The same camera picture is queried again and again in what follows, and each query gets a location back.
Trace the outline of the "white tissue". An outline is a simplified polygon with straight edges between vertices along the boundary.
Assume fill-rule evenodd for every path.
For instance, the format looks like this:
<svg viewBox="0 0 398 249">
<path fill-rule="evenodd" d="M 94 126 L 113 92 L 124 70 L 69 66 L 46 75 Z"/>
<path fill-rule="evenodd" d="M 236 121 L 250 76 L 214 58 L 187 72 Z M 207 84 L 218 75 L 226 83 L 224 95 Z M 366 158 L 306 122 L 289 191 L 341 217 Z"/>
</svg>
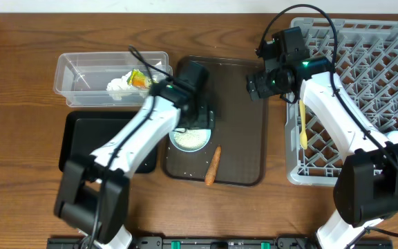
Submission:
<svg viewBox="0 0 398 249">
<path fill-rule="evenodd" d="M 106 90 L 114 100 L 119 101 L 124 96 L 128 96 L 132 94 L 134 91 L 139 90 L 138 87 L 129 84 L 128 80 L 131 74 L 132 72 L 129 71 L 126 75 L 123 75 L 121 78 L 115 78 L 107 84 Z"/>
</svg>

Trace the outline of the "blue cup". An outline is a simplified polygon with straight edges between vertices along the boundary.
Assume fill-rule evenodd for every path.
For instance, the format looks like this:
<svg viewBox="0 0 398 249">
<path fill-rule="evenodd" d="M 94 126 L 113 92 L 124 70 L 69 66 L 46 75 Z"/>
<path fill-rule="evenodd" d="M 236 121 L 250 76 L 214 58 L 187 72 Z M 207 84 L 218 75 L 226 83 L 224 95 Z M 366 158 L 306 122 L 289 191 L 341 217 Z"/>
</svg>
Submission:
<svg viewBox="0 0 398 249">
<path fill-rule="evenodd" d="M 386 133 L 386 137 L 393 144 L 398 144 L 398 131 L 390 131 Z"/>
</svg>

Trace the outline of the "orange carrot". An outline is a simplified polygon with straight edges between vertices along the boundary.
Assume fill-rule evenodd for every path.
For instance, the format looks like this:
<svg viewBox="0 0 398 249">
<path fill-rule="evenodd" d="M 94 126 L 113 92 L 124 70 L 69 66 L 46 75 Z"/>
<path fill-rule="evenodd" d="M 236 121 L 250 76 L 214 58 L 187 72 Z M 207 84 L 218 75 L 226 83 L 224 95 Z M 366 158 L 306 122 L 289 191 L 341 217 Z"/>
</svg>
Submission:
<svg viewBox="0 0 398 249">
<path fill-rule="evenodd" d="M 214 183 L 218 171 L 221 153 L 222 147 L 218 145 L 214 152 L 213 158 L 211 159 L 209 169 L 205 175 L 205 185 L 212 185 Z"/>
</svg>

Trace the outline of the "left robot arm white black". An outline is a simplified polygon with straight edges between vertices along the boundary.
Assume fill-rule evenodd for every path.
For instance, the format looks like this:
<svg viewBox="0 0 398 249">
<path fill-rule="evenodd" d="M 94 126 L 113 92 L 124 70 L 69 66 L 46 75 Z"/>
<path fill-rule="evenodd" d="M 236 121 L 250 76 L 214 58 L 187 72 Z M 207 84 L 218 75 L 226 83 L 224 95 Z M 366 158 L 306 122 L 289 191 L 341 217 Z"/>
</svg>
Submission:
<svg viewBox="0 0 398 249">
<path fill-rule="evenodd" d="M 214 127 L 205 85 L 186 79 L 154 84 L 142 108 L 111 140 L 65 162 L 54 213 L 86 235 L 87 248 L 128 248 L 131 234 L 124 222 L 130 181 L 173 130 Z"/>
</svg>

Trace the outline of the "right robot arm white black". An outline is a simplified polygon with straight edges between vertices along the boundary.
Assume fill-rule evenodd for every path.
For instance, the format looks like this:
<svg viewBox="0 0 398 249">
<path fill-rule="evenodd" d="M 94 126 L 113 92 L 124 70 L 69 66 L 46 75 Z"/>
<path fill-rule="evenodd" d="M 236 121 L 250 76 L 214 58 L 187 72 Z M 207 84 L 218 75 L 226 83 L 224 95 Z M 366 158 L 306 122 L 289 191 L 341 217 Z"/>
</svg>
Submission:
<svg viewBox="0 0 398 249">
<path fill-rule="evenodd" d="M 247 76 L 252 100 L 286 94 L 309 107 L 343 162 L 334 186 L 336 210 L 316 232 L 317 248 L 352 248 L 398 213 L 398 142 L 378 131 L 348 97 L 326 57 L 295 60 Z"/>
</svg>

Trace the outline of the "yellow snack wrapper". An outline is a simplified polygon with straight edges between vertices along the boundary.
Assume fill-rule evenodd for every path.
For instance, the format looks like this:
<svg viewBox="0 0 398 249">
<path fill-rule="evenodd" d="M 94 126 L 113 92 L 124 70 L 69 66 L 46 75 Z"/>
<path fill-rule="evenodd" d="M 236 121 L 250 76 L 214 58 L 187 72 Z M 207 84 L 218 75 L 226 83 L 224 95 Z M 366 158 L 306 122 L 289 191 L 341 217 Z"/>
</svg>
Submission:
<svg viewBox="0 0 398 249">
<path fill-rule="evenodd" d="M 127 80 L 128 85 L 138 87 L 141 89 L 149 89 L 153 84 L 153 79 L 146 76 L 143 72 L 133 69 Z"/>
</svg>

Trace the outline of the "light blue bowl with rice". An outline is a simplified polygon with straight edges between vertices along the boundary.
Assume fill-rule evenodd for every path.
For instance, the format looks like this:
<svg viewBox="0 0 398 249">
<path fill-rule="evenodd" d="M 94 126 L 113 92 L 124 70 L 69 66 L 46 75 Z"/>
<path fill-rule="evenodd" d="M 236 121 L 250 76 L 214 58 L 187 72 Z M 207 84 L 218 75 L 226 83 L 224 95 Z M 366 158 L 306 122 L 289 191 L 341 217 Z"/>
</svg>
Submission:
<svg viewBox="0 0 398 249">
<path fill-rule="evenodd" d="M 210 137 L 210 129 L 178 128 L 169 133 L 171 143 L 184 152 L 201 150 L 209 142 Z"/>
</svg>

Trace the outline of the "yellow plastic spoon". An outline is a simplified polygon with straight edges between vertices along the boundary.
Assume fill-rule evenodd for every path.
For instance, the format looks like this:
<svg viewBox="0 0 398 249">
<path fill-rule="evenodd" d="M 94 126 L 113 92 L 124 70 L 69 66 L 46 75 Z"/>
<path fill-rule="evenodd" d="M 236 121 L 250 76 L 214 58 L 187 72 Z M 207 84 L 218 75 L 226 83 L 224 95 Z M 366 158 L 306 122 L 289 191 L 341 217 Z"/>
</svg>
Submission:
<svg viewBox="0 0 398 249">
<path fill-rule="evenodd" d="M 306 110 L 302 100 L 299 100 L 299 112 L 301 116 L 301 132 L 299 134 L 300 145 L 303 149 L 307 149 Z"/>
</svg>

